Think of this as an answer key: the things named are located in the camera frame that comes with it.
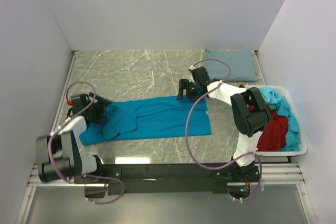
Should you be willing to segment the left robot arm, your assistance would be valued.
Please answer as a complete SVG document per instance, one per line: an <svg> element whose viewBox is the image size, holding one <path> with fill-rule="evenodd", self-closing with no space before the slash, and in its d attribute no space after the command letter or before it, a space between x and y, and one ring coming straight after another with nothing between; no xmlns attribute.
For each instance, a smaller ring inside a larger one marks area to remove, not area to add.
<svg viewBox="0 0 336 224"><path fill-rule="evenodd" d="M72 96L67 104L65 126L36 140L39 179L47 183L86 174L91 182L99 183L104 179L104 168L98 165L97 157L82 156L78 144L80 134L89 126L100 126L107 121L104 113L112 101L90 92Z"/></svg>

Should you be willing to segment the teal blue t-shirt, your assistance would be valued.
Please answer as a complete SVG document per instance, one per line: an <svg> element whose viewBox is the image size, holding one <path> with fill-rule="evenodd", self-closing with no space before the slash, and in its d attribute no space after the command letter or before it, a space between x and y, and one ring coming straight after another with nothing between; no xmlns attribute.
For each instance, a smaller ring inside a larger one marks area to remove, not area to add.
<svg viewBox="0 0 336 224"><path fill-rule="evenodd" d="M204 100L195 104L187 98L179 101L170 96L114 102L107 107L104 115L106 122L100 126L89 126L80 134L82 145L183 137L186 126L190 136L212 133Z"/></svg>

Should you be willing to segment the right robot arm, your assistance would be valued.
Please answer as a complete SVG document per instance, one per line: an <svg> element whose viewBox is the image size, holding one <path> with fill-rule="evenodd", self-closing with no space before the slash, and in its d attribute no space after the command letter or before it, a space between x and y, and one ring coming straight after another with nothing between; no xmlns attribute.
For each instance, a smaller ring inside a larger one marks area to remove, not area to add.
<svg viewBox="0 0 336 224"><path fill-rule="evenodd" d="M177 99L187 98L194 103L205 97L222 101L232 107L234 123L239 131L236 150L232 160L220 167L207 167L192 157L202 168L223 170L228 168L233 180L241 182L259 170L255 166L257 144L262 132L271 121L268 107L256 87L239 88L223 80L211 79L205 67L189 69L191 78L180 79Z"/></svg>

